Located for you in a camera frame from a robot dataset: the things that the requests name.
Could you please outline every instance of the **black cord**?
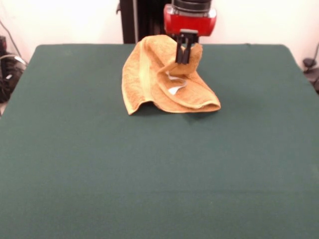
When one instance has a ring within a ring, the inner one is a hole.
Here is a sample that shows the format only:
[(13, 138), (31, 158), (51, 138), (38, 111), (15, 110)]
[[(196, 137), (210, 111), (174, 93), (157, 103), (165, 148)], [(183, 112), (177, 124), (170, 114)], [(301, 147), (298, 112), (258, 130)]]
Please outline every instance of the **black cord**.
[(5, 25), (2, 23), (1, 20), (0, 20), (0, 25), (1, 25), (1, 26), (4, 28), (4, 30), (8, 33), (8, 35), (9, 35), (9, 37), (10, 37), (10, 39), (11, 39), (11, 41), (12, 41), (12, 43), (13, 43), (13, 45), (14, 45), (14, 47), (15, 47), (15, 49), (16, 49), (18, 55), (19, 55), (19, 57), (21, 57), (21, 53), (20, 53), (18, 47), (16, 46), (16, 44), (15, 44), (15, 42), (14, 42), (14, 40), (13, 40), (13, 37), (11, 36), (10, 31), (5, 27)]
[(318, 45), (317, 45), (317, 49), (316, 49), (316, 53), (315, 53), (314, 60), (317, 58), (317, 56), (318, 56), (318, 52), (319, 52), (319, 43), (318, 43)]

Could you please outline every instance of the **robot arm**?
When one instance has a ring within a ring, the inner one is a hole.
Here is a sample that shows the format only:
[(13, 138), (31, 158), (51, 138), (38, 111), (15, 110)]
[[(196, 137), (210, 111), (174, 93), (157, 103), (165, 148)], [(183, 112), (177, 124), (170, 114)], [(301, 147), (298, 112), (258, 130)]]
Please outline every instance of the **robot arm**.
[[(200, 36), (210, 36), (216, 24), (216, 10), (210, 9), (212, 0), (172, 0), (164, 8), (167, 34), (176, 36), (176, 63), (189, 63), (191, 45)], [(183, 52), (181, 45), (185, 41)]]

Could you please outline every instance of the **white tag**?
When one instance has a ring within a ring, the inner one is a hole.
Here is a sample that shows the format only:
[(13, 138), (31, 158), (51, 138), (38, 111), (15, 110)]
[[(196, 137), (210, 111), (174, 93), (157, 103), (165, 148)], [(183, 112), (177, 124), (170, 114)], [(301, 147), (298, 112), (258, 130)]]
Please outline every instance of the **white tag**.
[[(171, 81), (174, 81), (174, 80), (183, 80), (182, 78), (175, 77), (175, 76), (171, 76), (168, 71), (166, 71), (166, 74), (167, 74), (168, 78), (169, 78)], [(168, 92), (170, 92), (170, 93), (174, 96), (174, 95), (178, 92), (179, 89), (185, 87), (186, 85), (187, 85), (187, 81), (184, 81), (184, 84), (183, 84), (183, 85), (169, 88)]]

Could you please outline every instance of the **orange towel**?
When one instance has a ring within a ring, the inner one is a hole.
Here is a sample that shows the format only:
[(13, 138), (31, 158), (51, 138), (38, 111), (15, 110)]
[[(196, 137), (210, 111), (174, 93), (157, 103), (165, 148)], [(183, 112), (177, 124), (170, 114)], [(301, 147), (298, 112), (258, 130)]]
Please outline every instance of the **orange towel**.
[(202, 46), (195, 44), (189, 64), (181, 65), (175, 63), (176, 45), (166, 35), (148, 36), (137, 43), (123, 67), (122, 93), (129, 115), (145, 102), (171, 113), (220, 109), (218, 98), (196, 72)]

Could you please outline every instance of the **green felt surface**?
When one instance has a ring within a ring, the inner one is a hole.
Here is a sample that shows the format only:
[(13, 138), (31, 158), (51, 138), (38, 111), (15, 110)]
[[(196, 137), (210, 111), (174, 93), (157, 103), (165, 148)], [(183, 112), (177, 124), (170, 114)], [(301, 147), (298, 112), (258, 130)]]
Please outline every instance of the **green felt surface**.
[(37, 48), (0, 120), (4, 239), (318, 239), (319, 99), (280, 45), (205, 45), (212, 114), (128, 116), (132, 45)]

